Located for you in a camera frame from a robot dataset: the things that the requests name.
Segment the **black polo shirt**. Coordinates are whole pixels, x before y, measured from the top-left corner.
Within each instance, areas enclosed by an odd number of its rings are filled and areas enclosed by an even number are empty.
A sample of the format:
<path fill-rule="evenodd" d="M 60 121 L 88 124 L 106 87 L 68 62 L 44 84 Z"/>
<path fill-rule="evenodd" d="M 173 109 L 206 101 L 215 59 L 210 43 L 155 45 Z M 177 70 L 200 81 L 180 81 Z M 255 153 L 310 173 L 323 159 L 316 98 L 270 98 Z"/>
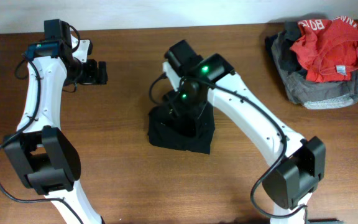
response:
<path fill-rule="evenodd" d="M 204 102 L 188 109 L 181 98 L 149 112 L 149 143 L 167 149 L 211 153 L 215 130 L 213 106 Z"/>

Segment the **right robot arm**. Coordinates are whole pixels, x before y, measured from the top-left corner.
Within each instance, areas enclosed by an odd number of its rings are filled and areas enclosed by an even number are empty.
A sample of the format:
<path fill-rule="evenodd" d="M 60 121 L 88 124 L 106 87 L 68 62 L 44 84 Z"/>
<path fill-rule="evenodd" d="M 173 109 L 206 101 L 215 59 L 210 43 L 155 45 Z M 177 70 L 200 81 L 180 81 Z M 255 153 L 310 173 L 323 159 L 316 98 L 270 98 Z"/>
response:
<path fill-rule="evenodd" d="M 198 55 L 181 40 L 164 55 L 163 73 L 176 95 L 167 100 L 176 117 L 209 103 L 254 143 L 269 168 L 256 181 L 250 201 L 271 223 L 309 223 L 307 203 L 324 177 L 326 146 L 279 120 L 248 89 L 219 54 Z"/>

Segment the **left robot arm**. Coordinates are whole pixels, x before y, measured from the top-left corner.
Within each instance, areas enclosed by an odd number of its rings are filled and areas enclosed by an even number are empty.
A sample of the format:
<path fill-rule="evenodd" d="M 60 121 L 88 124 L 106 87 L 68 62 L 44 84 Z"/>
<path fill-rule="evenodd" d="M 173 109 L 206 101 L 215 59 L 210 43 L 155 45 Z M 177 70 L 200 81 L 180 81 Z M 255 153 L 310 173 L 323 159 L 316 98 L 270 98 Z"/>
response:
<path fill-rule="evenodd" d="M 60 126 L 67 85 L 104 85 L 106 62 L 89 59 L 93 45 L 60 19 L 44 22 L 44 39 L 23 55 L 29 86 L 16 133 L 4 138 L 4 151 L 22 184 L 52 202 L 67 223 L 103 223 L 80 182 L 80 156 Z"/>

